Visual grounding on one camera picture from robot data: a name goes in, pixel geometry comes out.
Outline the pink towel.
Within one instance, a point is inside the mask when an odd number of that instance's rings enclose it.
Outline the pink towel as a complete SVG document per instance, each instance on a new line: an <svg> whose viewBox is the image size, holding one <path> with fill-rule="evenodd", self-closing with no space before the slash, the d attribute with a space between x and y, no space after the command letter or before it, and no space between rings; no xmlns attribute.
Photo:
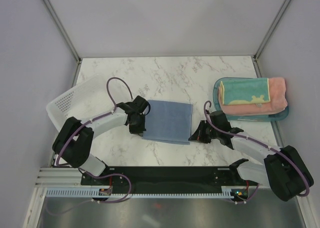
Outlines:
<svg viewBox="0 0 320 228"><path fill-rule="evenodd" d="M269 79L270 102L262 104L242 104L242 105L223 105L221 101L220 87L219 98L222 106L232 108L231 114L239 113L265 113L273 112L279 108L283 109L288 103L285 97L286 82L282 77L273 77Z"/></svg>

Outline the yellow towel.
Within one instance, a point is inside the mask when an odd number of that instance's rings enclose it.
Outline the yellow towel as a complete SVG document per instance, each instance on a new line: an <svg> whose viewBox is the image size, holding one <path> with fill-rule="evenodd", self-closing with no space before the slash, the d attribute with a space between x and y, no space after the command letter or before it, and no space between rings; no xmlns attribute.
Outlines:
<svg viewBox="0 0 320 228"><path fill-rule="evenodd" d="M268 78L240 78L219 83L224 106L264 104L271 101Z"/></svg>

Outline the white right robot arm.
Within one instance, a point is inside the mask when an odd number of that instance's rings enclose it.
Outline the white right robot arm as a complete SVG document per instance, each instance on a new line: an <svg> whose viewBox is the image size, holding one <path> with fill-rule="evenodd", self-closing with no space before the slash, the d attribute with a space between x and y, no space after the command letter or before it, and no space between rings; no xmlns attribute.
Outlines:
<svg viewBox="0 0 320 228"><path fill-rule="evenodd" d="M269 187L282 201L299 196L306 197L314 185L314 179L298 151L290 145L285 147L271 146L244 132L232 127L223 111L204 111L205 119L201 120L197 130L189 138L192 142L209 144L219 140L220 144L233 151L246 154L248 159L234 162L228 173L229 181L241 185L252 181Z"/></svg>

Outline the blue towel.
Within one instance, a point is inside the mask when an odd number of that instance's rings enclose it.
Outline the blue towel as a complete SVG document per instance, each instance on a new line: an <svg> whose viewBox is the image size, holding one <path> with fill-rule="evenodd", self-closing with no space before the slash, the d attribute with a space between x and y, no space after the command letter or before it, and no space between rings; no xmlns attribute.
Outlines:
<svg viewBox="0 0 320 228"><path fill-rule="evenodd" d="M142 138L148 141L189 145L193 105L190 103L149 100L150 112L145 117Z"/></svg>

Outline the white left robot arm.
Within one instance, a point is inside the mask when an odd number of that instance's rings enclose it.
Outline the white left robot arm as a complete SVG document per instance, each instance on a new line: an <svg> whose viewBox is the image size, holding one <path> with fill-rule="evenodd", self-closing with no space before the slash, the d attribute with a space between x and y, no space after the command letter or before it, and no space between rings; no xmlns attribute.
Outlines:
<svg viewBox="0 0 320 228"><path fill-rule="evenodd" d="M146 114L151 110L150 103L141 96L133 101L120 102L109 112L88 120L68 118L56 137L52 149L60 159L73 168L92 175L98 185L105 185L110 178L107 165L91 154L93 140L98 136L121 126L128 126L133 135L142 135L145 131Z"/></svg>

